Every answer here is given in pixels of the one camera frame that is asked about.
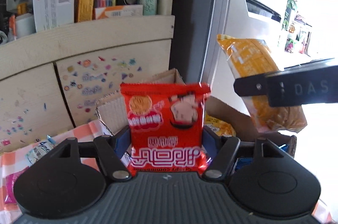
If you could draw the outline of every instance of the silver refrigerator door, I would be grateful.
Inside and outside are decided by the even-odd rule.
[[[247,113],[241,98],[234,92],[234,76],[225,54],[217,43],[217,34],[227,34],[236,38],[264,39],[268,46],[273,46],[279,38],[280,30],[281,24],[271,19],[271,14],[259,10],[246,0],[215,0],[202,71],[202,81],[211,84],[212,95],[233,108]]]

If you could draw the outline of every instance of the wooden shelf edge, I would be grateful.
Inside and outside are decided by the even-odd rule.
[[[172,39],[171,15],[118,17],[64,25],[0,46],[0,80],[36,66],[100,49]]]

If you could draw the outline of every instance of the gray ridged panel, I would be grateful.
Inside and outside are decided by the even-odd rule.
[[[197,173],[138,173],[136,178],[109,186],[90,210],[63,220],[21,216],[15,224],[317,224],[311,216],[270,220],[239,207],[219,183]]]

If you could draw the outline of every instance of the black circular joint cover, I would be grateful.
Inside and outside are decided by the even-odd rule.
[[[105,186],[105,179],[97,170],[60,158],[33,165],[19,176],[14,196],[23,213],[60,219],[90,208],[101,198]]]
[[[239,169],[229,190],[249,212],[268,217],[311,213],[320,196],[316,177],[292,158],[264,158]]]

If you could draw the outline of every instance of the pink package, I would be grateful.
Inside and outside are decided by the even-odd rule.
[[[5,204],[15,204],[16,199],[14,197],[13,188],[14,183],[18,179],[18,177],[25,172],[28,169],[28,167],[24,168],[22,171],[19,171],[17,173],[12,173],[8,176],[6,176],[6,190],[7,190],[7,196],[5,198]]]

